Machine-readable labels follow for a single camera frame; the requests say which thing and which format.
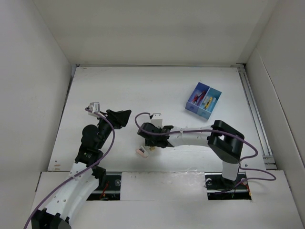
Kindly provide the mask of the red pen thin slanted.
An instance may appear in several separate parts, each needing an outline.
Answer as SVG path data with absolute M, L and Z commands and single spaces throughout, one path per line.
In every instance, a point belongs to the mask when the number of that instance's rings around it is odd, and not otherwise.
M 191 101 L 192 104 L 197 104 L 197 101 L 202 93 L 195 94 L 193 100 Z

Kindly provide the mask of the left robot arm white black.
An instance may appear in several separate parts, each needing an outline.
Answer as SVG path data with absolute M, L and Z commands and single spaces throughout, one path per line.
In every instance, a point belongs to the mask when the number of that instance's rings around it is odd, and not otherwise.
M 109 135 L 115 136 L 116 129 L 127 125 L 131 110 L 103 113 L 93 105 L 85 110 L 99 122 L 83 128 L 81 145 L 67 179 L 45 197 L 51 201 L 43 209 L 36 207 L 30 216 L 33 229 L 70 229 L 90 194 L 106 185 L 106 170 L 98 166 L 106 156 L 101 148 Z

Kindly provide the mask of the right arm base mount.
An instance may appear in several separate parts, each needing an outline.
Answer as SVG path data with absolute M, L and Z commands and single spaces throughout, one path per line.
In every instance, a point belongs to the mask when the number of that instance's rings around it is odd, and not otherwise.
M 249 186 L 236 185 L 245 178 L 245 173 L 238 174 L 235 181 L 225 179 L 221 174 L 206 174 L 204 187 L 207 189 L 208 200 L 251 200 Z

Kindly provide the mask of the red pen white cap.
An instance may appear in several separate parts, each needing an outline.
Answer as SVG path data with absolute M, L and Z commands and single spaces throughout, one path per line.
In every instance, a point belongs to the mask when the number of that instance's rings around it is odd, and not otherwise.
M 198 96 L 198 102 L 200 102 L 206 94 L 206 91 L 202 91 L 202 93 Z

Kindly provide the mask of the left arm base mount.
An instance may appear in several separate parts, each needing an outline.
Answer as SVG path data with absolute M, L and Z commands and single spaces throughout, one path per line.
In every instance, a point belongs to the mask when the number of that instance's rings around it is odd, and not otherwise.
M 121 173 L 107 174 L 104 185 L 99 185 L 87 198 L 87 201 L 118 201 L 121 199 Z

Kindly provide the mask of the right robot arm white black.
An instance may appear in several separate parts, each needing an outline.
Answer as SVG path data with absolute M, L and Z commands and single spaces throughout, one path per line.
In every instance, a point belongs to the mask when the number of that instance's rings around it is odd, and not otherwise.
M 231 188 L 238 181 L 244 135 L 221 120 L 216 120 L 210 127 L 201 128 L 180 128 L 172 125 L 158 128 L 152 123 L 143 123 L 137 134 L 145 139 L 147 146 L 208 147 L 222 160 L 221 184 Z

